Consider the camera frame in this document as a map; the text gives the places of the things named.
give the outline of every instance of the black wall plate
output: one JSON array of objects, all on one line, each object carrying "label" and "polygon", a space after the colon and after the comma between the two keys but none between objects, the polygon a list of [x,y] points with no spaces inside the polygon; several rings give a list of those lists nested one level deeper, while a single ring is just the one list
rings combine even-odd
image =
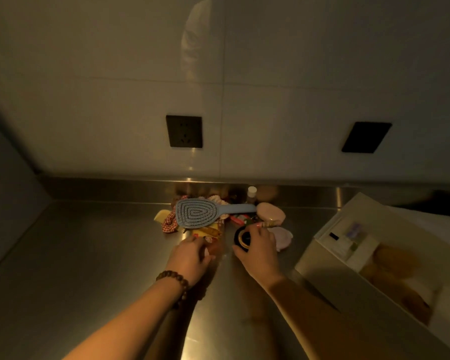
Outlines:
[{"label": "black wall plate", "polygon": [[342,152],[372,154],[384,139],[392,124],[390,122],[355,122]]},{"label": "black wall plate", "polygon": [[170,146],[176,148],[203,148],[202,118],[199,116],[166,116]]}]

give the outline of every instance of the white box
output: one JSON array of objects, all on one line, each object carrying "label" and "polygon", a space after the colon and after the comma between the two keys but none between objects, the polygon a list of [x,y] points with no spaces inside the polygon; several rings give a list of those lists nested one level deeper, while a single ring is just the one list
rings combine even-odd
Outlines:
[{"label": "white box", "polygon": [[[443,289],[428,327],[319,242],[343,219],[360,223],[384,244],[411,251],[421,262],[416,278],[429,288]],[[450,359],[450,245],[387,206],[358,193],[318,231],[295,269],[340,312],[409,358]]]}]

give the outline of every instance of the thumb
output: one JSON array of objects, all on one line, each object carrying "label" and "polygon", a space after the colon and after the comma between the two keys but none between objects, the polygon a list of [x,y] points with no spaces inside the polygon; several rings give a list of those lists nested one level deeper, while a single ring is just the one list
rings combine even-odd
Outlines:
[{"label": "thumb", "polygon": [[233,245],[232,246],[233,252],[235,253],[235,256],[240,259],[240,261],[244,261],[245,257],[247,256],[247,253],[240,248],[240,246]]},{"label": "thumb", "polygon": [[204,269],[207,269],[208,266],[210,265],[211,261],[215,259],[215,255],[208,255],[205,256],[204,259],[201,261],[201,266]]}]

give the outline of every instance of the beaded bracelet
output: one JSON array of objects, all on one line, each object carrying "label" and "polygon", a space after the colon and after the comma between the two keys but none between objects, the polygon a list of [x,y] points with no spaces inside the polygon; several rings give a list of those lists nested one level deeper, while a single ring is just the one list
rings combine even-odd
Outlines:
[{"label": "beaded bracelet", "polygon": [[162,271],[160,274],[158,274],[158,277],[156,278],[155,281],[157,281],[159,279],[162,279],[162,278],[165,278],[165,277],[175,278],[176,280],[178,280],[178,282],[183,287],[182,296],[174,304],[174,308],[178,308],[179,303],[181,301],[184,301],[184,300],[187,299],[187,290],[189,289],[189,281],[187,279],[185,279],[183,277],[183,275],[180,275],[179,273],[173,272],[171,270],[164,270],[164,271]]}]

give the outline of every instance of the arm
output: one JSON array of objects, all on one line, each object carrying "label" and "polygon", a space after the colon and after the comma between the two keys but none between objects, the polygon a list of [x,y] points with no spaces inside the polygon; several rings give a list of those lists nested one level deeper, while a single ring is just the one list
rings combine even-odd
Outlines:
[{"label": "arm", "polygon": [[248,227],[250,249],[235,246],[235,255],[247,272],[275,302],[312,360],[335,360],[344,354],[354,359],[390,359],[383,347],[354,328],[335,309],[286,278],[278,268],[275,237],[267,229]]},{"label": "arm", "polygon": [[[214,256],[199,259],[203,238],[189,237],[174,247],[165,270],[178,272],[192,287],[207,270]],[[183,287],[175,278],[156,281],[112,321],[72,350],[64,360],[133,360],[163,316],[181,297]]]}]

